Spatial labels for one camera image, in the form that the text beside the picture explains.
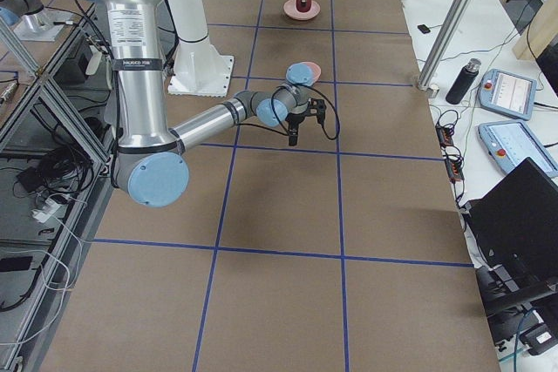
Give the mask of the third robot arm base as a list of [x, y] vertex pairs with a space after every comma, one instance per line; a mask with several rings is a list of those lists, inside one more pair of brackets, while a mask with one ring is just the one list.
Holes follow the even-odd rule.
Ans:
[[54, 42], [62, 30], [41, 0], [1, 0], [1, 18], [22, 41]]

